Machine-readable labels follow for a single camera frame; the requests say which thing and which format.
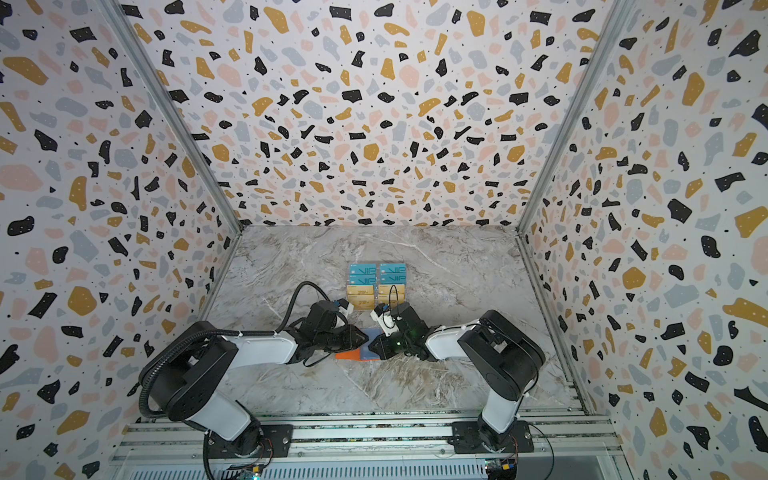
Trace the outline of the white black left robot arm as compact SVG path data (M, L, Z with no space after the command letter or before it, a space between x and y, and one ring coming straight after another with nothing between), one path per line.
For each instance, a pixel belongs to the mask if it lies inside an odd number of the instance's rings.
M348 322L341 311L347 305L320 300L277 331L194 323L141 371L141 415L188 423L228 442L255 436L258 420L220 391L224 377L248 366L307 364L316 352L332 356L364 346L369 337Z

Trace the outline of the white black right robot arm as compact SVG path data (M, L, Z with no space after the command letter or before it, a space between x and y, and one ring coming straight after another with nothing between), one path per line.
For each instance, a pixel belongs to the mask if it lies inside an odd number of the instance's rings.
M407 302L379 304L371 317L383 333L369 344L379 359L399 354L421 361L469 360L490 391L478 418L478 434L499 449L511 436L527 392L536 385L546 356L530 337L496 310L455 326L428 326Z

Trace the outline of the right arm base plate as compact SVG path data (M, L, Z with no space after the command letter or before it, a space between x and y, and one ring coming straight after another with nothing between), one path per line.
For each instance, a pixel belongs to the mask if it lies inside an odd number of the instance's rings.
M530 425L523 420L514 421L503 433L496 432L480 420L454 422L447 442L457 454L509 455L534 451Z

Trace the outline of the orange card wallet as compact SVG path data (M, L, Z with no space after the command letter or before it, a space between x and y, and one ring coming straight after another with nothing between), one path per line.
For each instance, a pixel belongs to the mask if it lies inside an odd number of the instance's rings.
M357 362L379 361L379 355L373 352L370 349L370 346L373 341L383 333L383 331L380 328L367 328L364 329L363 332L368 336L368 341L363 346L355 350L337 353L335 355L335 359Z

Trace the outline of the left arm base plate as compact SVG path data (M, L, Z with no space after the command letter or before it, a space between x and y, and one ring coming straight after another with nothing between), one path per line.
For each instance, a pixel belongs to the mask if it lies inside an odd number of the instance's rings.
M288 456L294 427L291 424L247 427L236 439L225 440L211 433L204 441L210 459L269 460Z

